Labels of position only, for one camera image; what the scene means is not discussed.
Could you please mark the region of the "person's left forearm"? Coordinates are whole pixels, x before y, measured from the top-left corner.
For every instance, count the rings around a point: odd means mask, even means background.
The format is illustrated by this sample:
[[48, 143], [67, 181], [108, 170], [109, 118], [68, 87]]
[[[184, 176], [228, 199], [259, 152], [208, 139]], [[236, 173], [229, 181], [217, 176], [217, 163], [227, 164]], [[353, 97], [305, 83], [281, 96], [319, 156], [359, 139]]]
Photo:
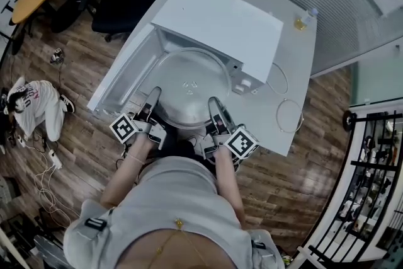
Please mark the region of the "person's left forearm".
[[140, 170], [147, 164], [147, 157], [154, 142], [146, 134], [137, 134], [126, 158], [107, 184], [100, 204], [111, 209], [117, 207], [133, 188]]

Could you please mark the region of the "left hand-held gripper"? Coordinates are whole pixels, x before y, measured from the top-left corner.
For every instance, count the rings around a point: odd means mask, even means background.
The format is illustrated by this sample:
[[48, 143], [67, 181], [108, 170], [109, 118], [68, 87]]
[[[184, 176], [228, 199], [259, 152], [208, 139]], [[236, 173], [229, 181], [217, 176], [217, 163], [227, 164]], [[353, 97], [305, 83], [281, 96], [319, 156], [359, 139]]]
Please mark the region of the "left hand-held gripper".
[[154, 120], [150, 123], [152, 112], [159, 101], [161, 92], [162, 90], [158, 86], [152, 89], [138, 112], [139, 120], [122, 113], [110, 124], [110, 130], [121, 144], [126, 143], [133, 135], [142, 133], [155, 142], [159, 150], [162, 149], [167, 132], [161, 124]]

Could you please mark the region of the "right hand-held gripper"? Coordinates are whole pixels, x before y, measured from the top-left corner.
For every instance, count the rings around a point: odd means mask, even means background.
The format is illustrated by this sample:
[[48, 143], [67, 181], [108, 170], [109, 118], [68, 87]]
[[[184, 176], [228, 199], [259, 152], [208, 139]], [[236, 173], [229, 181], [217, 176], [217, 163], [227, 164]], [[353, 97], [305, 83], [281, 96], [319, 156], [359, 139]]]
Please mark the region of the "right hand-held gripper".
[[217, 97], [208, 99], [208, 109], [217, 135], [208, 134], [202, 139], [201, 152], [205, 159], [212, 157], [219, 146], [228, 148], [233, 159], [246, 159], [259, 147], [258, 140], [245, 127], [231, 134], [232, 117]]

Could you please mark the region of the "person's right forearm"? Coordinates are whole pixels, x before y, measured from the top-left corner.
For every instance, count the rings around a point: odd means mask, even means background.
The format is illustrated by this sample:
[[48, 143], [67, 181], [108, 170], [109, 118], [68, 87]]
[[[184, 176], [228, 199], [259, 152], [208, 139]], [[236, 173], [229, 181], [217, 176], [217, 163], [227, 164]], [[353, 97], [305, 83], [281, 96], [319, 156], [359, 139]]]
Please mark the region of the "person's right forearm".
[[246, 216], [236, 181], [232, 152], [225, 146], [219, 146], [213, 156], [215, 158], [215, 171], [219, 195], [224, 197], [226, 201], [231, 204], [241, 227], [244, 229], [246, 227]]

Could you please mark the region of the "small bottle of yellow liquid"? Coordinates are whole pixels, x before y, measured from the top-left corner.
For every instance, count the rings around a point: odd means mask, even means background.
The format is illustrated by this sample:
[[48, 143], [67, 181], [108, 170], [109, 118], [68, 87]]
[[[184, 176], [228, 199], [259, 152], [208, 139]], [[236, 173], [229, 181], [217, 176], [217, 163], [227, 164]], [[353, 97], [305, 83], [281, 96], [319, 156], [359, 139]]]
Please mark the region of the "small bottle of yellow liquid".
[[295, 20], [294, 27], [298, 30], [304, 30], [317, 18], [318, 13], [316, 8], [306, 10], [301, 17]]

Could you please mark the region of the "person's black trousers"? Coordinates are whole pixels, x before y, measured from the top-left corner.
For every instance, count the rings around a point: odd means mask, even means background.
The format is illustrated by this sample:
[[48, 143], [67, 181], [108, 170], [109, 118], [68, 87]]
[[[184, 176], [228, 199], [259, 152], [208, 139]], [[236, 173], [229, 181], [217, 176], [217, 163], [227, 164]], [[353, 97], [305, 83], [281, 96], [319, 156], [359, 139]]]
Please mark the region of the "person's black trousers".
[[177, 128], [169, 125], [159, 117], [156, 117], [156, 120], [164, 127], [165, 131], [167, 132], [167, 136], [162, 149], [159, 150], [157, 148], [153, 148], [147, 157], [148, 159], [157, 159], [169, 156], [187, 157], [198, 161], [212, 173], [215, 172], [215, 165], [210, 161], [203, 159], [202, 156], [197, 155], [193, 144], [189, 140], [179, 139]]

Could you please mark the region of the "round glass turntable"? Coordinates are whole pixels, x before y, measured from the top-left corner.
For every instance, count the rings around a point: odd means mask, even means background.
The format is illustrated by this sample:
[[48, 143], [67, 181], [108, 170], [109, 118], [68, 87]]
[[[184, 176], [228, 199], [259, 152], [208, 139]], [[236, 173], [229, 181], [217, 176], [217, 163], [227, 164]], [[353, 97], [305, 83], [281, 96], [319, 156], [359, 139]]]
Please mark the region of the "round glass turntable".
[[189, 130], [208, 125], [208, 100], [216, 97], [224, 103], [232, 89], [222, 61], [198, 48], [167, 54], [152, 77], [155, 86], [161, 88], [156, 114], [173, 127]]

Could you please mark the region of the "dark marble slab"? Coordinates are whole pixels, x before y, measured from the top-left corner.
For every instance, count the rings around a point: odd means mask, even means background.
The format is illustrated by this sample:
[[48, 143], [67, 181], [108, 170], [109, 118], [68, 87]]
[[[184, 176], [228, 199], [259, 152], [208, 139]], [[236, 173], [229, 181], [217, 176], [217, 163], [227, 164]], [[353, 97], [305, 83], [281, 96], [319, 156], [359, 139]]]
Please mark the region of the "dark marble slab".
[[67, 262], [62, 248], [55, 243], [40, 235], [34, 237], [34, 243], [46, 269], [73, 269]]

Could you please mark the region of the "white microwave oven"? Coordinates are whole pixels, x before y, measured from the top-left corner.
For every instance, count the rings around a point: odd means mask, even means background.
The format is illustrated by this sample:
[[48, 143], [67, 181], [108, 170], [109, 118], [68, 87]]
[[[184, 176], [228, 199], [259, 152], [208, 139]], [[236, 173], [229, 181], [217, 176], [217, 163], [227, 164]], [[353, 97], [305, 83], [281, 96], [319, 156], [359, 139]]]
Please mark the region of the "white microwave oven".
[[252, 105], [264, 86], [280, 42], [283, 23], [244, 0], [157, 0], [88, 103], [92, 111], [120, 112], [144, 89], [159, 59], [185, 47], [215, 54], [232, 82], [229, 106]]

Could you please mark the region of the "black round disc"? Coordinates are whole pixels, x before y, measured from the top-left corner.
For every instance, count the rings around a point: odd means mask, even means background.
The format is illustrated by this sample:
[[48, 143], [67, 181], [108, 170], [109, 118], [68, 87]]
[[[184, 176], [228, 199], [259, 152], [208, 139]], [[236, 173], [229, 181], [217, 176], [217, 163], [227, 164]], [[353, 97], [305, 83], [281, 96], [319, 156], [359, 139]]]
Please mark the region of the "black round disc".
[[346, 110], [343, 113], [342, 123], [343, 129], [346, 132], [350, 132], [352, 128], [355, 126], [356, 113], [352, 113], [350, 110]]

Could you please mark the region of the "small electronic device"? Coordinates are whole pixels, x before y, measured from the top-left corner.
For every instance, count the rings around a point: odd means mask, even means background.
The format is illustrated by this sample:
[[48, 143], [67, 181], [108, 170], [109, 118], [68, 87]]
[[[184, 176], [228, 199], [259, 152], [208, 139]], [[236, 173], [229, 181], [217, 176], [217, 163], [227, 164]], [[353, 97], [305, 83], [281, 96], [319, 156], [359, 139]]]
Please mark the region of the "small electronic device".
[[51, 64], [62, 64], [63, 62], [64, 62], [64, 52], [60, 47], [56, 48], [50, 58], [50, 63]]

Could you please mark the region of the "white power strip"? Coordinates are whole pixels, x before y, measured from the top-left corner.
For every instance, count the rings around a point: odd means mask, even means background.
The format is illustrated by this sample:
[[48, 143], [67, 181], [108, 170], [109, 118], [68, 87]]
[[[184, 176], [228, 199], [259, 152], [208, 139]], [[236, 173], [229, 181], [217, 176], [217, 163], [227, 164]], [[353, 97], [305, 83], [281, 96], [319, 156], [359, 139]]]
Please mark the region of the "white power strip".
[[59, 157], [57, 156], [56, 152], [53, 149], [51, 149], [48, 152], [48, 156], [53, 162], [53, 165], [55, 166], [56, 169], [61, 169], [63, 167], [61, 160], [59, 159]]

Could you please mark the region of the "white table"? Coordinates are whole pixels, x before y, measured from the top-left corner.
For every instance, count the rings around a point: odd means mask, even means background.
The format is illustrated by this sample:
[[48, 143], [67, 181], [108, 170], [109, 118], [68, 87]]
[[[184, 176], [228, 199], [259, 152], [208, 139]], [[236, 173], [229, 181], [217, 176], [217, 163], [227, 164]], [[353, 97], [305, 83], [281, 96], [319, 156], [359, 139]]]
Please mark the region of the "white table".
[[[314, 58], [317, 24], [311, 22], [303, 31], [296, 29], [294, 22], [303, 15], [303, 10], [289, 0], [244, 1], [279, 19], [283, 28], [266, 84], [252, 93], [257, 101], [256, 106], [229, 106], [226, 102], [229, 96], [223, 104], [234, 121], [243, 123], [262, 147], [284, 156], [288, 154], [294, 133], [302, 124], [301, 109], [307, 94]], [[149, 21], [150, 16], [146, 12], [137, 26]], [[156, 87], [152, 87], [156, 67], [154, 72], [149, 74], [146, 87], [137, 90], [120, 112], [112, 114], [120, 114], [133, 102], [134, 96], [145, 96]]]

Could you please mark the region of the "person's grey shirt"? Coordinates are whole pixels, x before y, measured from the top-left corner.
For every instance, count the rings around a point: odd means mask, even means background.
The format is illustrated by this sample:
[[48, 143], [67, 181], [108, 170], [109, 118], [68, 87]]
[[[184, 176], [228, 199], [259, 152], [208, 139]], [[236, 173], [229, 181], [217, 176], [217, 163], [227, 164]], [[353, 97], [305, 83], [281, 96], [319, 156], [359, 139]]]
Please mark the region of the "person's grey shirt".
[[237, 269], [285, 269], [268, 232], [241, 228], [211, 172], [177, 156], [148, 165], [117, 207], [85, 201], [65, 232], [64, 254], [75, 269], [115, 269], [130, 244], [160, 229], [182, 229], [211, 240]]

